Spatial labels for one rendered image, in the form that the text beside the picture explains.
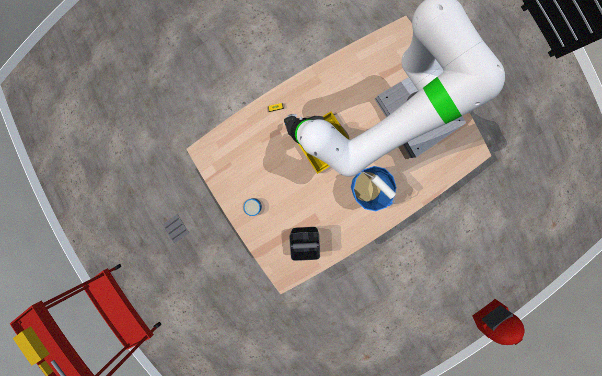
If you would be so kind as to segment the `yellow rectangular tray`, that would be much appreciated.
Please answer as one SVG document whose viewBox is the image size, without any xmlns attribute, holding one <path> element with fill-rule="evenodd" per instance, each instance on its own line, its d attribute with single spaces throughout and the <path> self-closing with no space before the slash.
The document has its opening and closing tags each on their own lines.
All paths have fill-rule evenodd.
<svg viewBox="0 0 602 376">
<path fill-rule="evenodd" d="M 341 127 L 341 124 L 339 124 L 339 122 L 337 121 L 336 117 L 333 115 L 332 112 L 328 112 L 326 115 L 324 115 L 324 120 L 330 122 L 343 136 L 348 138 L 345 131 Z M 326 164 L 324 161 L 322 161 L 320 159 L 316 159 L 315 156 L 311 156 L 309 153 L 305 152 L 305 150 L 303 149 L 303 146 L 301 146 L 300 144 L 299 144 L 299 147 L 303 150 L 307 159 L 310 160 L 311 166 L 313 166 L 313 168 L 315 169 L 317 174 L 330 166 L 330 165 Z"/>
</svg>

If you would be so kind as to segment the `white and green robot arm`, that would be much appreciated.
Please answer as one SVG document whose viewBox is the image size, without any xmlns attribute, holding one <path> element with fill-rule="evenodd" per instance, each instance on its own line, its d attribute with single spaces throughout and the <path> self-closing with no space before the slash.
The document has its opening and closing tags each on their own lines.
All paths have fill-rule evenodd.
<svg viewBox="0 0 602 376">
<path fill-rule="evenodd" d="M 412 28 L 401 64 L 419 92 L 353 139 L 324 120 L 302 121 L 295 130 L 307 153 L 345 177 L 486 104 L 504 86 L 504 67 L 457 0 L 425 0 L 416 8 Z"/>
</svg>

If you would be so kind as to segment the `yellow pocket level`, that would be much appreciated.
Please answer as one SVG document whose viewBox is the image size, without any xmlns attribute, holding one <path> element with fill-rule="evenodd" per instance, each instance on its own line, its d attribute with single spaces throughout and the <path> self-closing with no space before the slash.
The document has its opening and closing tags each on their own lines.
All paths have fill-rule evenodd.
<svg viewBox="0 0 602 376">
<path fill-rule="evenodd" d="M 274 105 L 268 105 L 269 112 L 272 112 L 274 110 L 281 110 L 283 108 L 284 108 L 283 107 L 283 103 L 281 103 L 281 104 L 274 104 Z"/>
</svg>

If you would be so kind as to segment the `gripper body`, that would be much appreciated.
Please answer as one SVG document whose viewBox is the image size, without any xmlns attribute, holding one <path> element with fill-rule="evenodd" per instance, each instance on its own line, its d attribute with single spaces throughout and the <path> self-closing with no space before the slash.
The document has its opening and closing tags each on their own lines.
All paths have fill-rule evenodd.
<svg viewBox="0 0 602 376">
<path fill-rule="evenodd" d="M 291 135 L 293 140 L 297 143 L 298 143 L 298 141 L 296 140 L 296 137 L 295 137 L 295 130 L 298 127 L 299 123 L 302 121 L 305 121 L 305 120 L 313 120 L 313 121 L 314 120 L 324 120 L 324 116 L 312 116 L 309 118 L 301 117 L 301 116 L 299 118 L 294 117 L 294 116 L 289 116 L 284 119 L 284 123 L 286 125 L 286 130 L 287 130 L 288 135 Z"/>
</svg>

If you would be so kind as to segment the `blue and grey round tin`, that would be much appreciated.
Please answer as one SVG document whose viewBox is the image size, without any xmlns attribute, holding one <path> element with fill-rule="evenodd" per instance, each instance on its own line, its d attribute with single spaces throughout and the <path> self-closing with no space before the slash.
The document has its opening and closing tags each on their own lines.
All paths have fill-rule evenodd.
<svg viewBox="0 0 602 376">
<path fill-rule="evenodd" d="M 257 216 L 261 211 L 261 202 L 258 199 L 248 199 L 244 203 L 244 211 L 248 216 Z"/>
</svg>

